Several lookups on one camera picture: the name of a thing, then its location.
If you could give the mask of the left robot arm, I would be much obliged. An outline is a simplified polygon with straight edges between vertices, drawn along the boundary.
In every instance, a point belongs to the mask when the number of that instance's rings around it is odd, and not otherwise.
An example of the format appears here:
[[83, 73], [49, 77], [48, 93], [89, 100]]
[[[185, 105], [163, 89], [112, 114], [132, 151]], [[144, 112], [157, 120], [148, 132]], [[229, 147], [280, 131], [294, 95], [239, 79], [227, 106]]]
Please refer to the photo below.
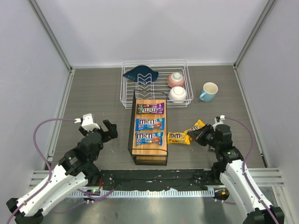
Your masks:
[[101, 171], [94, 164], [104, 143], [118, 137], [117, 125], [109, 120], [103, 123], [107, 131], [94, 122], [91, 114], [71, 119], [79, 123], [83, 139], [51, 168], [45, 162], [49, 174], [33, 190], [20, 198], [10, 198], [6, 205], [11, 212], [7, 223], [13, 219], [17, 224], [40, 224], [43, 218], [73, 191], [98, 183]]

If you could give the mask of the blue candy bag short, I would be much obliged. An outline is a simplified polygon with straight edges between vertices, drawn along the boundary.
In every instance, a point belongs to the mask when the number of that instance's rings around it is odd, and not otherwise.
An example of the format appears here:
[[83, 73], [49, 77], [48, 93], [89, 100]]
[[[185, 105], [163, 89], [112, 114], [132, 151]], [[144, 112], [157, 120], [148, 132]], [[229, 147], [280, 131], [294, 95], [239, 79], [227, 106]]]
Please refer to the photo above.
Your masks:
[[157, 133], [135, 133], [136, 145], [152, 144], [156, 143], [158, 145], [163, 144], [163, 132]]

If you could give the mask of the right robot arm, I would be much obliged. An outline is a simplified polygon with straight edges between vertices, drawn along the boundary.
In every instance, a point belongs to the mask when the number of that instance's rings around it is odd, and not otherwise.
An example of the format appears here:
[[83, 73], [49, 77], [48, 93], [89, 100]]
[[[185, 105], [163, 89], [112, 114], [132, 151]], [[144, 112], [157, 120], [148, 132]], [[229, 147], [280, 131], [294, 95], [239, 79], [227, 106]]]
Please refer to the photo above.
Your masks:
[[283, 224], [284, 212], [275, 207], [261, 192], [248, 172], [245, 159], [233, 145], [230, 126], [218, 124], [188, 132], [188, 135], [202, 146], [214, 148], [217, 162], [212, 171], [215, 178], [228, 189], [245, 224]]

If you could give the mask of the blue candy bag long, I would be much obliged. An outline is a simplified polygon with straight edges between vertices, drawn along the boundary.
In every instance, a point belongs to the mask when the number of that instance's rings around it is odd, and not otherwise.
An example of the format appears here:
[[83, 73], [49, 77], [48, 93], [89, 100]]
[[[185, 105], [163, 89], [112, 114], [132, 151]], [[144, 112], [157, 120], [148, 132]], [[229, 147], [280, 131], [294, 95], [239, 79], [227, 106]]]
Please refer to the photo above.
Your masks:
[[135, 131], [142, 130], [154, 130], [160, 129], [164, 130], [165, 118], [160, 119], [136, 119]]

